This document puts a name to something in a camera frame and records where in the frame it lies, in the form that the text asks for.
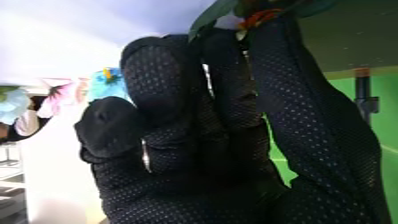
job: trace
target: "blue object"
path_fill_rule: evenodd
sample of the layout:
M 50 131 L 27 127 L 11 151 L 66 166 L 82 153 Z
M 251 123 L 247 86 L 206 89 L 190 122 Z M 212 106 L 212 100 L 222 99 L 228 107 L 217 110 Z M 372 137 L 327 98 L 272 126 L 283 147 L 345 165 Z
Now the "blue object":
M 91 87 L 89 87 L 89 102 L 107 98 L 109 96 L 121 97 L 130 102 L 128 90 L 125 77 L 121 74 L 121 69 L 109 68 L 112 78 L 107 78 L 107 74 L 103 71 L 96 72 L 91 77 Z
M 22 89 L 7 91 L 4 94 L 7 98 L 0 102 L 0 122 L 13 125 L 16 118 L 23 115 L 29 109 L 30 99 L 27 92 Z

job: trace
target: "pink object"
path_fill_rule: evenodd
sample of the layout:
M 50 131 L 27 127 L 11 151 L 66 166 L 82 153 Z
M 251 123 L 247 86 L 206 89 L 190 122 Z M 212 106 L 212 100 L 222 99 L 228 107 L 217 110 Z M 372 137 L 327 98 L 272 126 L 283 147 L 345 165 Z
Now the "pink object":
M 45 99 L 41 109 L 38 111 L 38 116 L 41 118 L 50 118 L 59 115 L 62 108 L 73 106 L 84 102 L 84 89 L 87 88 L 86 79 L 66 80 L 66 79 L 50 79 L 43 80 L 52 86 L 50 95 Z

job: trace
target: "red object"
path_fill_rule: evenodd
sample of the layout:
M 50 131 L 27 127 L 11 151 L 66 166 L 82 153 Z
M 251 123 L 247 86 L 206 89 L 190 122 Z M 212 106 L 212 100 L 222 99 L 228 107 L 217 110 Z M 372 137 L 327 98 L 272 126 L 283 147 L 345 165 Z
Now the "red object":
M 263 22 L 277 18 L 277 13 L 283 12 L 283 9 L 267 9 L 253 14 L 245 19 L 245 22 L 240 24 L 242 28 L 247 30 L 256 27 Z

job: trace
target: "black mesh glove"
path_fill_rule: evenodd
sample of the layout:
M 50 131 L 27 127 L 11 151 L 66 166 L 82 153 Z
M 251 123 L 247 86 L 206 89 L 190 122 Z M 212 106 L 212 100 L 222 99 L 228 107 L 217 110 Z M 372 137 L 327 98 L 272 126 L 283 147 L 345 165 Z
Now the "black mesh glove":
M 205 45 L 222 41 L 235 49 L 235 34 L 213 36 Z M 206 48 L 213 99 L 187 43 L 183 35 L 130 44 L 121 67 L 137 108 L 110 97 L 77 124 L 103 210 L 112 223 L 263 223 L 286 187 L 269 159 L 247 61 L 238 48 Z
M 77 124 L 110 222 L 389 223 L 379 141 L 322 76 L 293 17 L 251 30 L 249 40 L 260 106 L 299 174 L 292 189 L 269 159 L 233 33 L 213 30 L 201 46 L 213 96 L 187 36 L 144 38 L 121 60 L 137 108 L 107 98 Z

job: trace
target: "green wall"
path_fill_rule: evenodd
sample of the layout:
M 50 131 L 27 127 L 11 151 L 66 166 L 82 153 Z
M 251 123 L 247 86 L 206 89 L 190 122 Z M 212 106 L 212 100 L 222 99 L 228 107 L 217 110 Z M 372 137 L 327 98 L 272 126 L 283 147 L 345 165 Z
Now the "green wall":
M 354 99 L 356 81 L 341 79 L 331 81 L 334 87 Z M 382 173 L 384 187 L 389 201 L 389 209 L 395 223 L 398 223 L 398 76 L 377 76 L 372 78 L 373 96 L 381 97 L 381 113 L 372 117 L 372 126 L 382 142 Z M 285 180 L 295 177 L 290 171 L 286 159 L 274 146 L 272 159 L 285 176 Z

